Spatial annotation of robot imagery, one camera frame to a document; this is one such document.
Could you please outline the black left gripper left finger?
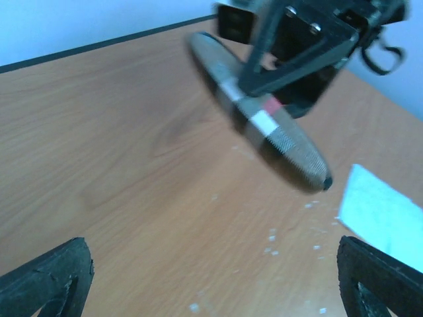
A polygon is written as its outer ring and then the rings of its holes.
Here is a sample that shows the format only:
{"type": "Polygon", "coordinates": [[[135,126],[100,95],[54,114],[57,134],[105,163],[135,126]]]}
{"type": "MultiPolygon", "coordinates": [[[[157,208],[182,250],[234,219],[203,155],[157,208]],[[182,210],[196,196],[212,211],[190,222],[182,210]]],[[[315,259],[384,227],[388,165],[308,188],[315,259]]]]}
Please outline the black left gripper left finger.
{"type": "Polygon", "coordinates": [[[76,237],[1,276],[2,316],[81,316],[94,262],[76,237]]]}

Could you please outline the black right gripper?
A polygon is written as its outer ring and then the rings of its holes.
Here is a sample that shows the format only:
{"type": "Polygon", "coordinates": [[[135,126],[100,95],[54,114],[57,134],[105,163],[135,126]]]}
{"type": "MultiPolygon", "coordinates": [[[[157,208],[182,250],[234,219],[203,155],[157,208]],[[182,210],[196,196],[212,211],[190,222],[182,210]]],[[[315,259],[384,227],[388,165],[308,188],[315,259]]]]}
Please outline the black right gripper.
{"type": "Polygon", "coordinates": [[[297,119],[337,76],[328,65],[369,46],[385,25],[404,21],[406,1],[218,1],[216,13],[220,37],[253,46],[239,88],[250,96],[277,90],[297,119]],[[264,53],[286,62],[261,74],[264,53]]]}

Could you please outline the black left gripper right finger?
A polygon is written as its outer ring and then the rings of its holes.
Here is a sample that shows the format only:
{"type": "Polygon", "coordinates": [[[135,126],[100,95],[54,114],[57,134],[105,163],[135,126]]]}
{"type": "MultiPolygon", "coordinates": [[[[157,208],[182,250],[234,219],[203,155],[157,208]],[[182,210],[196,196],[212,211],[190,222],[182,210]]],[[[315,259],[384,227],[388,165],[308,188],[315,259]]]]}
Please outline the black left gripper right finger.
{"type": "Polygon", "coordinates": [[[353,236],[340,239],[339,289],[348,316],[421,316],[422,273],[353,236]]]}

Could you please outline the brown plaid glasses case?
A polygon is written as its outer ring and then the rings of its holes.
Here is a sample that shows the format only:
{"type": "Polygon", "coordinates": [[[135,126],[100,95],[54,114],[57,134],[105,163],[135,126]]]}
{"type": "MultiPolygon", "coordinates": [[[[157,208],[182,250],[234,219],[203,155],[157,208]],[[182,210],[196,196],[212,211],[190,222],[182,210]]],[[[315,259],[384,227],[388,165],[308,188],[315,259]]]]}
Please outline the brown plaid glasses case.
{"type": "Polygon", "coordinates": [[[324,156],[279,100],[272,94],[251,97],[239,88],[243,64],[228,47],[207,32],[187,35],[186,45],[216,102],[254,148],[287,162],[311,190],[332,186],[324,156]]]}

